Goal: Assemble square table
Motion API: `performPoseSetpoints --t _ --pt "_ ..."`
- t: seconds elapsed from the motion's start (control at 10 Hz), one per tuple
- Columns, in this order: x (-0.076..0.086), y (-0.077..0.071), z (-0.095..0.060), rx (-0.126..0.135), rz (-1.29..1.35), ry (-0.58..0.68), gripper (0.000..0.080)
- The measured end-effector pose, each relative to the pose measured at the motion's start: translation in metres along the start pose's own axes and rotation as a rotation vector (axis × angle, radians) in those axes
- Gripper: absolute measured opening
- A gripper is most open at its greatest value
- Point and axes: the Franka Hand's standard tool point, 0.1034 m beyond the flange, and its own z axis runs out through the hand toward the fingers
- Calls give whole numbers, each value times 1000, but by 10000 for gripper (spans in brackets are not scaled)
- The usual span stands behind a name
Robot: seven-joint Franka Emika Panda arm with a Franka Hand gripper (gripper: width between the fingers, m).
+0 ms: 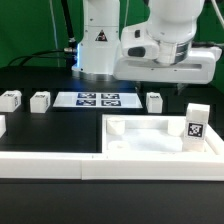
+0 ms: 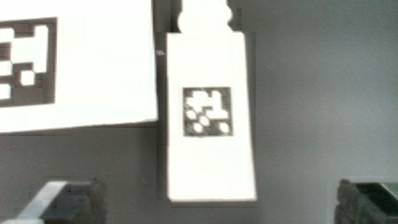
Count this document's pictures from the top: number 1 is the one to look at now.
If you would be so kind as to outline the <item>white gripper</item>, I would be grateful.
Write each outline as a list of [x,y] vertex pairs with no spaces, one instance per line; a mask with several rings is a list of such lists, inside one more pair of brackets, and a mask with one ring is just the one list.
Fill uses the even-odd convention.
[[[188,84],[211,82],[221,54],[218,47],[193,48],[182,62],[165,66],[152,60],[121,56],[115,64],[114,77],[118,80],[178,83],[177,91],[182,92]],[[135,82],[137,93],[141,93],[141,87],[140,82]]]

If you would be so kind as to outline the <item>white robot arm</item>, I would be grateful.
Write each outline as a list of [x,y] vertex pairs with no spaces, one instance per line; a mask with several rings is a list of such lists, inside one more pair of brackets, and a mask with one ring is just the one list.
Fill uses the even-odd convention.
[[120,0],[82,1],[73,71],[92,79],[211,83],[224,92],[224,43],[194,40],[205,0],[142,0],[148,17],[133,25],[120,21]]

